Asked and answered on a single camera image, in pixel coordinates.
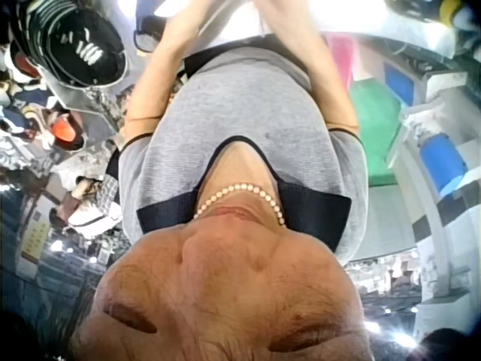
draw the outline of eye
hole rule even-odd
[[[109,303],[105,305],[104,313],[131,329],[150,334],[157,333],[157,327],[153,323],[141,312],[129,306],[120,303]]]
[[[335,325],[308,326],[282,338],[274,339],[268,349],[270,352],[294,352],[316,346],[339,335],[339,327]]]

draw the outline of stack of black plates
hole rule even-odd
[[[12,10],[11,31],[19,48],[64,85],[110,86],[123,78],[122,40],[100,14],[70,0],[34,0]]]

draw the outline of pink object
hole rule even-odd
[[[327,35],[326,38],[343,84],[349,89],[354,65],[354,41],[342,35]]]

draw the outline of blue cylinder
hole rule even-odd
[[[442,197],[452,193],[467,172],[466,163],[446,134],[429,138],[419,155]]]

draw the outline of gray shirt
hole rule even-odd
[[[309,88],[306,74],[268,50],[231,50],[206,64],[176,95],[155,133],[120,157],[123,227],[131,242],[143,235],[137,210],[191,191],[215,149],[242,135],[285,181],[352,199],[336,249],[347,263],[367,221],[365,152],[355,136],[327,130]]]

